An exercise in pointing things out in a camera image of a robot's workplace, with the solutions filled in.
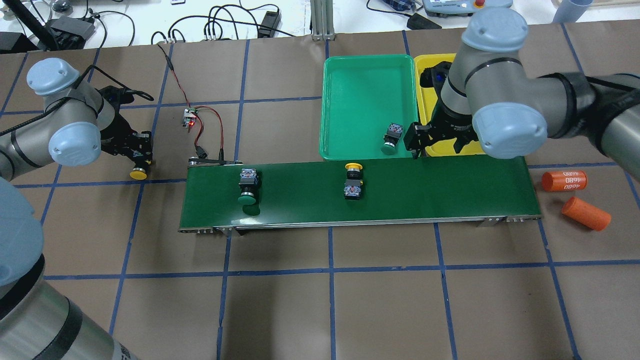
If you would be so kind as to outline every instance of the yellow plastic tray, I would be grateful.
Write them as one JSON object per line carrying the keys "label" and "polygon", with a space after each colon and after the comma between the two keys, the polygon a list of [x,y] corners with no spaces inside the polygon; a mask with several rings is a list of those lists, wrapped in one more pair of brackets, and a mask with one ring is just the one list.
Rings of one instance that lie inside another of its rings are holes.
{"label": "yellow plastic tray", "polygon": [[[420,79],[420,74],[424,71],[424,69],[428,67],[434,67],[438,65],[442,61],[453,61],[455,58],[455,54],[432,54],[432,55],[420,55],[414,59],[415,62],[415,78],[416,83],[418,83],[418,79]],[[423,88],[419,84],[416,84],[416,96],[418,98],[418,113],[420,115],[420,122],[422,124],[427,124],[431,121],[431,113],[433,112],[433,107],[438,101],[438,96],[433,88]],[[470,142],[459,154],[453,150],[453,143],[456,142],[456,139],[443,140],[433,144],[432,146],[427,146],[426,151],[429,156],[455,156],[455,155],[480,155],[484,154],[482,151],[482,147],[480,143],[477,141]]]}

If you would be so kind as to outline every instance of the blue tape grid line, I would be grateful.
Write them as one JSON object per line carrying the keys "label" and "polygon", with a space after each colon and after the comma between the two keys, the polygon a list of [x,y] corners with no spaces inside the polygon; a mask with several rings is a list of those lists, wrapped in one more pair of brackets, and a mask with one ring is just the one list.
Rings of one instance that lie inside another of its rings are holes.
{"label": "blue tape grid line", "polygon": [[140,185],[140,184],[169,184],[185,183],[187,179],[156,179],[156,180],[121,180],[121,181],[89,181],[87,183],[56,183],[56,184],[18,184],[18,189],[30,188],[74,188],[80,186],[114,186],[114,185]]}
{"label": "blue tape grid line", "polygon": [[547,253],[547,262],[549,265],[549,269],[551,270],[551,277],[554,281],[554,286],[556,288],[556,295],[558,297],[558,303],[560,305],[560,312],[562,313],[562,317],[564,320],[564,327],[566,328],[567,336],[569,337],[569,344],[571,345],[571,351],[573,352],[573,358],[575,360],[581,360],[580,354],[578,353],[578,348],[575,344],[575,339],[573,338],[573,331],[571,330],[571,323],[569,322],[569,316],[566,312],[566,306],[564,305],[564,297],[562,295],[562,289],[560,288],[560,282],[558,281],[558,276],[556,274],[556,266],[554,264],[553,257],[551,256],[551,250],[549,249],[549,242],[547,241],[547,234],[545,233],[545,228],[542,225],[542,220],[538,220],[538,228],[540,229],[540,235],[542,237],[542,244],[545,246],[545,252]]}
{"label": "blue tape grid line", "polygon": [[631,192],[634,194],[634,198],[636,200],[636,204],[638,205],[638,209],[640,209],[640,197],[638,196],[638,192],[636,190],[636,186],[634,185],[634,181],[629,175],[628,172],[625,171],[625,176],[627,177],[627,182],[629,183],[629,187],[631,188]]}
{"label": "blue tape grid line", "polygon": [[456,348],[456,337],[453,332],[453,319],[451,318],[451,304],[449,303],[449,288],[447,287],[447,268],[444,265],[444,255],[442,254],[442,242],[440,241],[440,227],[438,226],[438,223],[433,224],[433,231],[436,236],[438,264],[440,270],[440,278],[442,280],[442,295],[444,296],[444,310],[447,316],[447,328],[449,329],[451,355],[453,357],[453,360],[458,360],[458,349]]}
{"label": "blue tape grid line", "polygon": [[[98,56],[100,56],[100,48],[95,51],[95,56],[93,57],[93,64],[98,64]],[[89,75],[86,78],[86,82],[90,83],[91,79],[93,79],[93,71],[94,69],[89,70]]]}
{"label": "blue tape grid line", "polygon": [[[169,48],[169,58],[173,54],[173,44]],[[160,88],[160,96],[158,97],[158,104],[156,106],[156,114],[154,115],[154,123],[151,127],[152,136],[156,131],[156,125],[158,121],[158,115],[160,114],[160,105],[162,104],[162,98],[164,95],[164,87],[166,85],[166,78],[169,74],[169,65],[166,64],[164,67],[164,78],[162,82],[162,87]],[[109,334],[113,335],[113,331],[116,325],[116,319],[118,318],[118,308],[120,307],[120,297],[122,296],[122,287],[124,285],[124,281],[126,279],[127,274],[127,266],[129,265],[129,256],[131,255],[131,245],[133,236],[136,233],[136,224],[138,223],[138,215],[140,213],[140,204],[142,203],[142,195],[145,191],[145,183],[140,184],[140,190],[138,192],[138,200],[136,201],[136,208],[133,211],[133,220],[131,221],[131,231],[129,232],[129,239],[127,240],[127,250],[124,254],[124,259],[122,260],[122,269],[120,271],[120,278],[118,281],[118,290],[116,292],[116,299],[113,304],[113,312],[111,313],[111,323],[109,324]]]}
{"label": "blue tape grid line", "polygon": [[218,339],[216,340],[216,360],[222,356],[222,334],[223,322],[225,319],[225,309],[227,307],[227,283],[229,277],[229,257],[231,255],[231,233],[227,236],[227,246],[225,247],[225,265],[222,271],[222,290],[220,291],[220,313],[218,315]]}
{"label": "blue tape grid line", "polygon": [[331,360],[336,360],[335,351],[335,269],[333,267],[333,227],[327,230],[329,250],[329,319],[331,330]]}
{"label": "blue tape grid line", "polygon": [[575,164],[546,164],[546,165],[528,165],[529,168],[566,168],[566,167],[617,167],[614,162],[607,163],[575,163]]}
{"label": "blue tape grid line", "polygon": [[[640,265],[640,259],[622,260],[587,260],[587,261],[555,261],[555,267],[571,266],[617,266],[617,265]],[[511,269],[511,268],[545,268],[549,263],[505,263],[505,264],[460,264],[445,265],[446,270],[489,270],[489,269]],[[301,274],[329,274],[341,272],[401,272],[401,271],[440,271],[440,265],[424,266],[369,266],[353,268],[304,268],[286,270],[241,270],[229,271],[229,277],[247,276],[278,276],[278,275],[301,275]],[[170,279],[180,277],[222,277],[223,271],[212,272],[165,272],[149,274],[125,274],[126,279]],[[84,275],[45,275],[45,280],[99,280],[99,279],[119,279],[120,274],[84,274]]]}
{"label": "blue tape grid line", "polygon": [[42,211],[42,217],[40,218],[40,223],[44,225],[44,220],[47,218],[47,213],[49,212],[49,206],[51,205],[51,199],[53,199],[53,192],[56,190],[56,184],[58,184],[58,178],[60,177],[60,172],[62,171],[62,165],[58,165],[58,169],[56,170],[56,177],[53,179],[53,184],[51,184],[51,190],[49,190],[49,196],[47,198],[47,202],[44,205],[44,210]]}
{"label": "blue tape grid line", "polygon": [[122,286],[126,279],[127,266],[129,265],[129,255],[131,254],[131,240],[136,232],[136,224],[138,223],[138,214],[140,213],[140,204],[142,203],[142,195],[145,190],[145,185],[140,184],[140,191],[138,192],[138,200],[136,201],[136,209],[133,211],[133,220],[131,221],[131,230],[129,231],[129,239],[127,240],[127,250],[124,253],[124,260],[122,261],[122,269],[120,270],[120,276],[118,276],[118,290],[116,292],[116,299],[113,303],[113,311],[111,312],[111,322],[109,323],[109,334],[113,335],[113,330],[116,326],[116,319],[118,317],[118,308],[120,307],[120,297],[122,296]]}
{"label": "blue tape grid line", "polygon": [[242,65],[242,83],[240,84],[240,101],[238,102],[238,123],[236,128],[236,151],[234,153],[234,161],[238,160],[240,152],[240,133],[242,131],[242,112],[244,108],[244,86],[246,85],[246,66],[249,62],[249,44],[250,40],[244,45],[244,60]]}
{"label": "blue tape grid line", "polygon": [[20,64],[20,67],[18,68],[18,73],[15,75],[15,79],[13,79],[13,83],[11,84],[11,88],[9,89],[9,93],[6,94],[6,99],[4,100],[4,104],[2,105],[2,109],[0,109],[0,115],[4,115],[4,111],[6,110],[6,106],[9,104],[9,99],[11,99],[11,95],[13,94],[13,91],[15,90],[15,85],[18,83],[18,79],[20,78],[20,73],[22,72],[22,69],[24,68],[24,64],[27,62],[27,56],[29,56],[29,53],[24,53],[24,57],[22,58],[22,63]]}
{"label": "blue tape grid line", "polygon": [[407,55],[411,56],[411,51],[409,50],[409,40],[406,38],[406,30],[402,30],[402,40],[404,42],[404,51]]}
{"label": "blue tape grid line", "polygon": [[[321,96],[301,96],[301,97],[275,97],[272,99],[248,99],[244,100],[245,104],[254,104],[258,102],[284,102],[284,101],[311,101],[311,100],[320,100]],[[223,101],[198,101],[192,102],[192,106],[198,105],[228,105],[228,104],[239,104],[240,100],[223,100]],[[171,104],[162,104],[161,108],[174,108],[180,106],[187,106],[185,102],[176,102]],[[157,104],[140,104],[140,105],[122,105],[120,107],[121,110],[132,110],[132,109],[153,109],[158,107]],[[25,110],[25,111],[6,111],[4,115],[25,115],[25,114],[41,114],[42,110]]]}
{"label": "blue tape grid line", "polygon": [[575,64],[578,65],[578,70],[581,73],[584,73],[584,70],[582,69],[582,64],[580,63],[580,60],[578,59],[578,54],[575,52],[575,48],[573,47],[573,43],[571,43],[571,38],[569,37],[569,32],[567,32],[566,27],[564,26],[564,23],[560,23],[560,27],[562,28],[562,32],[564,33],[564,38],[566,39],[566,43],[569,45],[569,49],[571,50],[571,54],[573,55],[573,59],[575,60]]}

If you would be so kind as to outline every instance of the power adapter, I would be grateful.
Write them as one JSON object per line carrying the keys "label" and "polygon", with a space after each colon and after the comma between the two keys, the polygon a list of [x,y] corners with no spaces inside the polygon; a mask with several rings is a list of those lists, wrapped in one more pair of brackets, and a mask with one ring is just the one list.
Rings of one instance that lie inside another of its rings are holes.
{"label": "power adapter", "polygon": [[407,20],[407,22],[406,22],[406,27],[410,28],[411,30],[442,29],[442,27],[440,25],[438,25],[435,22],[425,18],[424,16],[420,15],[419,13],[414,13],[413,15],[411,15],[409,20]]}
{"label": "power adapter", "polygon": [[264,14],[262,24],[258,30],[258,38],[272,38],[276,33],[274,29],[277,29],[279,25],[280,12],[267,12]]}

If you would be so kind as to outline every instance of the electrical cable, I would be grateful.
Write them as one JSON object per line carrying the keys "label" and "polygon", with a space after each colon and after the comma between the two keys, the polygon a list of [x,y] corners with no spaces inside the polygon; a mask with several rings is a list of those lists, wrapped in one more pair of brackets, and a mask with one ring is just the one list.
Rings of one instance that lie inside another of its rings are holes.
{"label": "electrical cable", "polygon": [[222,38],[222,33],[223,33],[223,29],[222,29],[222,25],[220,25],[219,22],[217,21],[213,21],[213,20],[209,20],[206,24],[204,24],[204,28],[202,29],[202,31],[204,32],[204,37],[206,38],[207,36],[211,38],[211,40],[214,39],[214,36],[211,34],[211,29],[209,28],[209,25],[213,23],[214,26],[214,30],[213,32],[216,32],[215,26],[218,25],[220,27],[220,36],[216,37],[216,40],[220,40]]}
{"label": "electrical cable", "polygon": [[[175,67],[173,66],[173,62],[171,61],[171,58],[169,58],[169,55],[167,55],[166,51],[164,51],[164,49],[162,48],[162,46],[160,46],[159,44],[157,45],[160,50],[162,51],[162,54],[164,55],[164,58],[166,60],[167,66],[169,67],[169,70],[171,70],[171,73],[173,74],[173,77],[175,78],[175,82],[176,84],[178,84],[178,87],[180,88],[180,91],[182,92],[182,95],[184,96],[184,101],[187,104],[187,107],[191,107],[191,102],[189,101],[189,99],[187,98],[187,94],[184,91],[184,88],[182,87],[182,85],[180,84],[180,80],[178,80],[178,75],[176,75],[175,73]],[[210,106],[205,106],[205,105],[198,105],[196,107],[194,107],[194,109],[208,109],[211,110],[214,114],[216,114],[218,120],[220,121],[220,154],[221,156],[224,156],[224,144],[225,144],[225,137],[224,137],[224,130],[223,130],[223,126],[222,126],[222,118],[220,117],[220,114],[212,107]],[[200,116],[198,116],[197,113],[193,114],[196,119],[198,119],[198,123],[200,124],[200,129],[198,130],[198,134],[196,135],[195,139],[193,140],[193,146],[196,148],[196,153],[198,152],[198,148],[200,148],[200,145],[198,144],[198,141],[200,139],[200,136],[202,135],[202,133],[204,132],[204,123],[202,122],[202,119],[200,118]]]}
{"label": "electrical cable", "polygon": [[4,135],[7,135],[8,133],[12,133],[12,132],[14,132],[14,131],[22,128],[22,127],[25,127],[25,126],[27,126],[27,125],[29,125],[31,123],[34,123],[34,122],[46,117],[48,114],[60,109],[69,100],[71,100],[70,97],[63,97],[62,99],[60,99],[60,101],[57,104],[55,104],[54,106],[51,106],[49,109],[47,109],[47,111],[43,112],[42,114],[40,114],[40,115],[38,115],[38,116],[36,116],[36,117],[34,117],[32,119],[29,119],[29,120],[27,120],[27,121],[25,121],[25,122],[23,122],[21,124],[18,124],[16,126],[10,127],[7,130],[1,131],[0,132],[0,136],[4,136]]}
{"label": "electrical cable", "polygon": [[181,17],[178,20],[176,20],[175,22],[173,22],[173,24],[169,27],[169,30],[171,31],[173,29],[173,27],[175,27],[180,21],[186,20],[186,19],[194,19],[194,18],[198,18],[198,19],[209,19],[209,20],[214,20],[214,21],[222,21],[222,22],[232,22],[234,24],[242,24],[242,25],[251,25],[251,26],[257,26],[258,28],[262,28],[262,29],[267,29],[267,30],[272,30],[272,31],[276,31],[277,33],[281,33],[290,37],[295,37],[295,35],[290,34],[286,31],[282,31],[276,28],[272,28],[270,26],[265,26],[265,25],[260,25],[257,23],[251,23],[251,22],[244,22],[244,21],[238,21],[238,20],[227,20],[227,19],[214,19],[213,17],[207,16],[207,15],[189,15],[189,16],[185,16],[185,17]]}
{"label": "electrical cable", "polygon": [[[105,75],[109,80],[113,81],[114,83],[122,86],[126,91],[128,91],[129,94],[133,94],[133,95],[138,95],[141,98],[143,98],[144,100],[148,100],[148,101],[153,101],[154,97],[152,97],[151,95],[147,94],[144,91],[141,90],[132,90],[131,88],[129,88],[127,85],[124,85],[123,83],[119,82],[118,80],[114,79],[113,76],[107,74],[106,72],[104,72],[104,70],[100,69],[99,67],[95,66],[95,65],[89,65],[84,72],[82,73],[82,75],[80,75],[74,82],[73,84],[71,84],[71,87],[76,89],[78,88],[78,86],[80,85],[80,83],[82,82],[82,80],[84,78],[86,78],[86,76],[89,74],[89,71],[91,71],[92,69],[98,70],[99,72],[101,72],[103,75]],[[11,133],[12,131],[16,131],[22,127],[25,127],[29,124],[32,124],[40,119],[43,119],[44,117],[46,117],[47,115],[51,114],[52,112],[60,109],[64,104],[66,104],[69,100],[71,100],[71,97],[63,97],[62,99],[60,99],[55,105],[51,106],[50,108],[47,108],[42,114],[33,117],[32,119],[29,119],[21,124],[18,124],[16,126],[13,126],[7,130],[4,130],[2,132],[0,132],[0,136],[4,136],[8,133]]]}
{"label": "electrical cable", "polygon": [[[244,7],[244,6],[242,5],[242,0],[238,0],[238,3],[240,4],[240,6]],[[265,6],[274,6],[274,7],[278,10],[278,13],[280,13],[280,7],[279,7],[278,5],[276,5],[276,4],[264,4],[264,5],[260,5],[260,6],[257,6],[257,7],[255,7],[255,8],[251,8],[251,9],[247,9],[247,10],[249,10],[250,12],[252,12],[252,11],[254,11],[254,10],[261,9],[261,8],[263,8],[263,7],[265,7]]]}
{"label": "electrical cable", "polygon": [[27,31],[24,29],[24,25],[22,25],[22,21],[20,21],[20,19],[15,18],[16,20],[18,20],[18,24],[20,24],[20,27],[22,28],[22,33],[24,34],[24,36],[29,37],[27,35]]}
{"label": "electrical cable", "polygon": [[98,46],[98,49],[102,49],[102,46],[104,46],[104,42],[107,41],[107,27],[104,25],[104,22],[100,19],[100,17],[94,17],[94,19],[98,20],[101,24],[102,24],[102,28],[104,29],[104,36],[102,37],[102,43],[100,44],[100,46]]}
{"label": "electrical cable", "polygon": [[131,46],[131,45],[133,44],[133,40],[136,38],[136,23],[133,21],[133,19],[131,18],[131,16],[128,16],[128,15],[127,15],[127,14],[125,14],[125,13],[122,13],[122,12],[116,12],[116,11],[113,11],[113,10],[104,10],[104,11],[102,11],[102,12],[97,12],[96,14],[103,14],[103,13],[116,13],[116,14],[119,14],[119,15],[126,16],[126,17],[131,21],[131,27],[133,28],[133,32],[132,32],[132,34],[131,34],[131,41],[129,42],[129,45],[128,45],[128,46]]}
{"label": "electrical cable", "polygon": [[171,33],[171,36],[173,37],[173,41],[177,42],[177,38],[175,37],[175,33],[180,33],[180,36],[182,37],[182,41],[183,42],[187,42],[187,39],[184,38],[184,34],[178,29],[173,29],[173,32]]}
{"label": "electrical cable", "polygon": [[[217,19],[217,20],[218,21],[224,21],[224,22],[231,22],[231,20],[225,20],[225,19]],[[235,22],[237,24],[242,24],[242,25],[255,25],[255,24],[251,24],[250,22],[242,22],[242,21],[235,21]],[[286,32],[286,31],[278,30],[276,28],[272,28],[270,26],[259,25],[259,28],[267,29],[267,30],[273,30],[273,31],[276,31],[277,33],[285,34],[285,35],[290,36],[290,37],[295,37],[295,35],[293,35],[293,34],[290,34],[290,33]]]}
{"label": "electrical cable", "polygon": [[89,15],[89,0],[86,0],[86,10],[84,11],[84,15],[82,15],[82,19],[85,20],[87,15]]}
{"label": "electrical cable", "polygon": [[207,109],[207,110],[211,110],[213,111],[214,114],[216,114],[216,117],[218,118],[218,121],[220,122],[220,149],[224,149],[225,148],[225,132],[222,126],[222,117],[220,116],[220,114],[212,107],[210,106],[206,106],[206,105],[198,105],[195,107],[196,109]]}
{"label": "electrical cable", "polygon": [[[255,24],[255,32],[256,32],[256,34],[260,32],[260,25],[258,24],[258,20],[256,20],[255,16],[253,16],[253,14],[249,10],[243,8],[242,6],[236,5],[236,4],[227,4],[227,5],[221,6],[220,8],[226,8],[228,6],[232,7],[232,8],[238,8],[238,9],[244,10],[247,14],[249,14],[249,16],[253,19],[253,23]],[[218,14],[218,12],[216,12],[216,14],[213,16],[214,20],[216,19],[217,14]]]}
{"label": "electrical cable", "polygon": [[367,9],[369,9],[369,10],[371,10],[371,11],[374,11],[374,12],[380,12],[380,13],[394,13],[394,14],[396,14],[396,15],[402,15],[402,16],[406,16],[406,17],[411,17],[411,15],[409,15],[409,14],[407,14],[407,13],[401,13],[401,12],[388,12],[388,11],[386,11],[386,10],[380,10],[380,9],[374,9],[374,8],[371,8],[371,7],[369,6],[369,3],[370,3],[370,2],[371,2],[371,0],[367,0],[366,7],[367,7]]}
{"label": "electrical cable", "polygon": [[40,12],[38,11],[38,8],[36,7],[36,4],[33,3],[33,0],[29,0],[29,2],[31,3],[31,6],[33,6],[33,9],[36,11],[36,13],[38,14],[38,16],[40,17],[40,20],[42,20],[42,24],[45,24],[46,21],[44,21],[44,18],[42,17],[42,15],[40,14]]}
{"label": "electrical cable", "polygon": [[168,42],[168,40],[166,39],[166,36],[163,34],[163,32],[162,32],[162,31],[156,31],[155,33],[151,34],[151,45],[153,45],[153,44],[154,44],[154,37],[155,37],[156,35],[158,35],[158,34],[160,34],[160,36],[162,36],[162,38],[164,39],[164,42],[165,42],[165,43],[167,43],[167,42]]}
{"label": "electrical cable", "polygon": [[198,134],[196,135],[196,138],[193,140],[193,146],[196,147],[196,152],[198,150],[198,147],[200,145],[198,145],[198,140],[200,139],[200,135],[202,135],[202,132],[204,131],[204,123],[202,122],[202,119],[198,116],[198,114],[194,114],[196,119],[198,119],[198,122],[200,123],[200,130],[198,130]]}
{"label": "electrical cable", "polygon": [[[231,12],[227,8],[225,8],[224,6],[218,6],[218,5],[213,6],[211,9],[209,9],[209,17],[210,18],[211,18],[211,13],[213,12],[214,9],[217,9],[217,10],[216,10],[216,13],[213,15],[213,21],[216,20],[220,10],[225,10],[227,12],[227,14],[229,14],[229,17],[231,18],[231,20],[235,21],[234,16],[231,15]],[[213,29],[212,30],[213,30],[213,35],[212,36],[214,37],[216,35],[215,25],[213,25]],[[238,27],[237,27],[237,25],[235,23],[234,23],[234,31],[236,32],[236,39],[239,38]]]}

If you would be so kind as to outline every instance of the wire connector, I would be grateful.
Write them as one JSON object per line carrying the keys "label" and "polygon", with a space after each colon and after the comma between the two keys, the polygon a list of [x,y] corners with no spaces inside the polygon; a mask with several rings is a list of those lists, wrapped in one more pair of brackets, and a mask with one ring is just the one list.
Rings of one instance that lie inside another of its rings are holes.
{"label": "wire connector", "polygon": [[182,127],[186,127],[187,130],[191,131],[191,128],[196,124],[196,120],[198,120],[198,110],[195,108],[186,108],[184,109],[184,115],[182,117]]}
{"label": "wire connector", "polygon": [[207,154],[207,151],[200,145],[196,145],[196,155],[198,155],[200,159],[206,159],[209,156],[209,154]]}

